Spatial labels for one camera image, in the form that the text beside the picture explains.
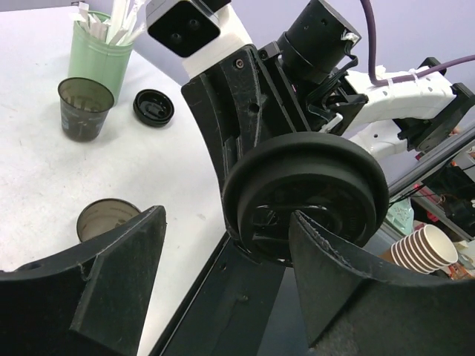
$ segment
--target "black ring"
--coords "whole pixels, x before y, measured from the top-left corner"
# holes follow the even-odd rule
[[[134,112],[147,126],[160,128],[170,122],[175,109],[170,98],[164,93],[155,89],[145,89],[135,97]]]
[[[286,198],[278,199],[277,197],[280,196],[280,194],[276,194],[278,191]],[[320,208],[325,207],[327,213],[336,215],[341,224],[330,223],[332,228],[329,229],[332,233],[358,246],[363,246],[373,236],[376,210],[373,194],[366,179],[345,162],[334,161],[331,157],[318,156],[313,152],[310,154],[298,153],[298,155],[294,153],[266,161],[253,172],[243,186],[237,205],[237,223],[240,240],[244,247],[252,254],[261,255],[285,266],[291,266],[292,258],[288,245],[288,225],[286,224],[289,223],[291,210],[295,209],[289,208],[289,206],[296,204],[296,194],[301,197],[303,192],[307,202],[312,199],[315,202],[316,198],[320,202],[315,202],[315,204],[321,205]],[[255,208],[258,205],[268,207],[264,209],[266,221],[269,211],[272,212],[272,216],[279,216],[278,220],[281,221],[281,225],[271,227],[273,230],[270,235],[262,230],[262,225],[259,225],[255,230]],[[279,206],[283,210],[279,212],[279,210],[270,208],[272,205],[275,208]],[[314,204],[310,202],[304,205],[306,207],[302,207],[303,210]],[[310,208],[313,211],[311,214],[315,213],[315,208]],[[318,214],[322,212],[321,209],[316,209],[316,211]],[[265,247],[266,244],[271,249],[263,250],[262,247]]]
[[[389,205],[389,192],[381,166],[357,144],[339,136],[316,132],[288,133],[268,139],[246,153],[236,163],[223,186],[223,210],[233,232],[238,233],[238,201],[243,184],[249,178],[249,172],[274,155],[299,151],[314,151],[319,155],[341,159],[364,176],[373,192],[376,208],[374,232],[376,232],[386,217]]]

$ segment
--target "paper cup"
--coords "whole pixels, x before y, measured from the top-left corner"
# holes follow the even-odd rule
[[[442,266],[457,262],[459,255],[451,239],[434,225],[426,225],[419,230],[419,237],[426,252]]]
[[[438,267],[430,263],[430,261],[425,258],[424,253],[419,250],[416,242],[414,241],[414,235],[412,234],[407,239],[407,247],[410,250],[411,256],[414,257],[421,267],[430,272],[434,272],[438,269]]]
[[[416,258],[416,254],[414,254],[409,247],[409,236],[401,240],[401,250],[402,254],[404,255],[404,257],[406,257],[406,260],[413,267],[413,269],[424,274],[434,272],[433,269],[425,267],[424,264],[418,261],[418,259]]]
[[[419,231],[416,231],[415,234],[413,234],[409,238],[410,243],[412,246],[415,246],[415,250],[417,252],[417,256],[419,259],[424,261],[424,263],[434,269],[439,269],[440,268],[440,263],[438,263],[435,259],[433,259],[424,249],[424,246],[422,245],[422,242],[419,237]]]
[[[119,199],[97,200],[85,207],[79,215],[76,230],[82,242],[89,241],[126,223],[140,214],[129,202]]]
[[[396,262],[396,265],[398,266],[410,269],[401,258],[401,253],[399,252],[398,244],[399,241],[391,246],[391,252],[393,253],[394,262]]]
[[[420,268],[417,268],[411,261],[410,258],[407,256],[407,252],[404,251],[404,239],[400,240],[396,243],[396,251],[398,252],[398,256],[400,260],[403,262],[404,266],[407,269],[413,270],[419,273],[426,273],[423,272]]]

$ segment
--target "white cable tie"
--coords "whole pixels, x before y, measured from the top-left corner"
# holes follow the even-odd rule
[[[389,92],[388,93],[389,100],[387,101],[387,108],[390,109],[390,106],[391,106],[391,104],[393,104],[393,100],[395,98],[394,82],[393,82],[393,78],[388,78],[386,80],[387,80],[387,91]]]
[[[342,41],[351,41],[351,42],[353,42],[353,44],[355,44],[357,41],[359,41],[359,39],[360,39],[360,37],[356,33],[353,33],[353,32],[349,32],[349,33],[343,32],[343,34],[341,35],[341,40]]]
[[[419,89],[419,92],[421,96],[424,95],[424,89],[421,86],[421,81],[419,80],[419,77],[417,76],[417,71],[414,68],[411,68],[407,71],[409,74],[412,74],[414,77],[414,82],[416,83],[417,88]]]
[[[384,65],[378,65],[375,68],[375,75],[377,79],[384,79],[383,75],[386,74],[386,68]]]

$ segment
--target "dark plastic cup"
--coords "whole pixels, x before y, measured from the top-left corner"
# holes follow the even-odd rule
[[[138,214],[140,210],[125,200],[97,200],[86,206],[79,215],[76,224],[77,236],[82,242],[89,241],[125,224]]]
[[[114,95],[104,85],[86,78],[68,78],[59,83],[61,126],[66,136],[78,142],[99,136]]]

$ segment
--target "wire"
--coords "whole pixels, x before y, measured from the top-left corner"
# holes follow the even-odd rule
[[[317,100],[324,97],[325,94],[329,92],[331,93],[333,87],[338,84],[338,80],[347,72],[347,70],[358,65],[358,57],[351,54],[350,52],[352,46],[353,42],[351,41],[347,41],[346,45],[344,46],[344,54],[351,60],[341,69],[339,69],[338,72],[327,77],[315,90],[309,93],[306,98],[307,107],[313,102],[316,102]]]
[[[369,59],[368,59],[368,75],[370,76],[370,81],[373,85],[381,87],[383,85],[388,85],[389,82],[387,79],[377,79],[376,78],[376,23],[374,18],[373,8],[371,7],[370,0],[360,0],[361,6],[363,7],[364,16],[366,17],[367,29],[368,29],[368,42],[369,42]],[[475,61],[475,54],[471,56],[462,57],[459,59],[454,59],[452,61],[436,65],[429,69],[423,70],[422,72],[415,73],[418,78],[426,76],[431,73],[439,72],[441,70],[453,67],[454,65],[460,65],[462,63]],[[392,78],[393,83],[408,82],[414,80],[412,74],[405,76],[396,76]]]
[[[429,177],[429,179],[431,178],[430,181],[432,182],[433,180],[437,179],[439,177],[439,175],[442,173],[444,167],[446,167],[450,162],[452,162],[452,160],[453,160],[453,157],[448,159],[447,162],[445,162],[442,165],[442,167],[439,169],[439,171],[435,173],[435,176],[430,176]],[[414,195],[415,193],[417,193],[418,191],[423,189],[425,186],[426,186],[426,184],[422,183],[418,187],[415,187],[415,188],[411,189],[410,191],[408,191],[406,194],[402,194],[398,199],[390,202],[389,207],[393,206],[397,202],[402,202],[402,201],[406,200],[407,198],[411,197],[412,195]]]
[[[465,185],[462,185],[461,187],[458,187],[457,189],[454,189],[453,191],[460,191],[461,189],[464,189],[464,188],[468,188],[468,187],[471,187],[472,185],[475,185],[475,182],[472,182],[472,183],[469,183],[469,184],[465,184]],[[454,198],[456,198],[454,195],[452,194],[424,194],[424,195],[415,195],[413,196],[414,198],[424,198],[424,197],[434,197],[436,195],[445,195],[445,196],[452,196]]]
[[[463,169],[462,169],[462,172],[463,172],[463,171],[466,171],[466,170],[468,170],[468,169],[470,169],[470,168],[473,168],[473,167],[475,167],[475,165],[471,165],[470,167],[463,168]]]

